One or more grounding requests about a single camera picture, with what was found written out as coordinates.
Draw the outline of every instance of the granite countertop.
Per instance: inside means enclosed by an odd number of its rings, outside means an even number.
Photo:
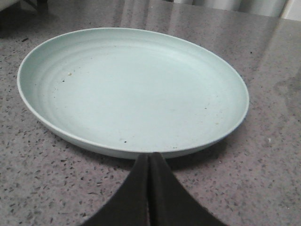
[[[216,145],[168,163],[230,226],[301,224],[301,22],[160,0],[22,1],[0,17],[1,226],[77,226],[133,166],[57,137],[18,94],[17,70],[31,49],[93,27],[167,33],[228,61],[250,93],[246,120]]]

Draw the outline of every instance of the mint green plate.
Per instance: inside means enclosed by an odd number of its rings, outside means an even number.
[[[17,78],[20,95],[51,131],[119,158],[206,148],[247,113],[239,74],[212,52],[169,35],[95,28],[32,50]]]

